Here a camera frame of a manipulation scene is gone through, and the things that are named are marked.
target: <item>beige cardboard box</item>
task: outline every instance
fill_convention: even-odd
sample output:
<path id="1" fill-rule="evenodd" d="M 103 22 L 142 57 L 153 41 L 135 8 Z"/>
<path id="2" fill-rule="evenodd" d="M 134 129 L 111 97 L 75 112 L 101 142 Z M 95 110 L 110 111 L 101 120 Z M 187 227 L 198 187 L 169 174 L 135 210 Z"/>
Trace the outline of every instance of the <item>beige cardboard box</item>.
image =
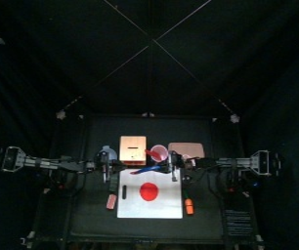
<path id="1" fill-rule="evenodd" d="M 126 165 L 146 165 L 146 137 L 122 136 L 119 141 L 119 160 Z"/>

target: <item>black enclosure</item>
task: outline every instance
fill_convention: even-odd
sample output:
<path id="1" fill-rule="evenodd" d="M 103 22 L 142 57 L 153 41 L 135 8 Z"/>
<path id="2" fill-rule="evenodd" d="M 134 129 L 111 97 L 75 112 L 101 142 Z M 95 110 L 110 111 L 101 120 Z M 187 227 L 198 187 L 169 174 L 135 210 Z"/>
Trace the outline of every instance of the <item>black enclosure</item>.
<path id="1" fill-rule="evenodd" d="M 0 148 L 87 159 L 102 146 L 118 151 L 125 134 L 147 136 L 147 147 L 201 143 L 209 157 L 277 152 L 282 168 L 253 193 L 251 226 L 266 249 L 299 249 L 299 1 L 0 0 Z M 0 173 L 0 250 L 26 249 L 19 238 L 33 227 L 57 242 L 142 237 L 221 249 L 207 180 L 189 189 L 207 198 L 199 218 L 118 224 L 98 212 L 106 190 L 95 173 L 70 202 L 41 195 L 39 171 Z M 145 235 L 155 228 L 167 234 Z"/>

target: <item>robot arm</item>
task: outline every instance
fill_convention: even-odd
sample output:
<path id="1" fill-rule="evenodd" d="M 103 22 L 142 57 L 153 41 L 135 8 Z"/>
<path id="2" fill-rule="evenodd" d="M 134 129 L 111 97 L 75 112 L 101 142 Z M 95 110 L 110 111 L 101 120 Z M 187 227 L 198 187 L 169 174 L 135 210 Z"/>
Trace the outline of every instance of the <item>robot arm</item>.
<path id="1" fill-rule="evenodd" d="M 15 173 L 23 167 L 83 172 L 85 169 L 91 168 L 91 165 L 85 162 L 74 162 L 70 157 L 59 159 L 31 157 L 18 147 L 9 146 L 5 151 L 0 152 L 0 171 Z"/>

